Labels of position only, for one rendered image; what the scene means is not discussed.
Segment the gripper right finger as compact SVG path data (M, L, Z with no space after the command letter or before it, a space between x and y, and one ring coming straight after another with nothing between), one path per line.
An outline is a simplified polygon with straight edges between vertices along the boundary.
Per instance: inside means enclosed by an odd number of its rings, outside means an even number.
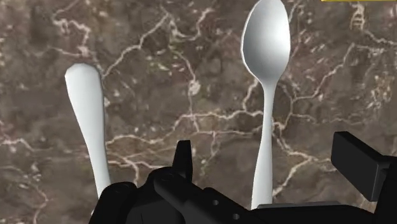
M370 202L377 206L373 224L397 219L397 157L387 156L348 131L335 132L332 165Z

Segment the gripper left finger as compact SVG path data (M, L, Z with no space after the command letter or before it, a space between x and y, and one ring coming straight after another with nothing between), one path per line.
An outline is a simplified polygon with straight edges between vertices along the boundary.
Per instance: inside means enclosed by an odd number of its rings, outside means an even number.
M189 140L177 143L170 167L145 184L114 183L104 189L88 224L258 224L247 209L213 188L192 183Z

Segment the white spoon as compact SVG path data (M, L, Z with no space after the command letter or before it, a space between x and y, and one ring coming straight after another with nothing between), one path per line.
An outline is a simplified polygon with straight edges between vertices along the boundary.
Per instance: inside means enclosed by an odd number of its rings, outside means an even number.
M272 111L277 82L291 51L289 20L281 0L259 0L250 11L241 38L246 69L263 88L263 123L253 178L251 208L272 203Z

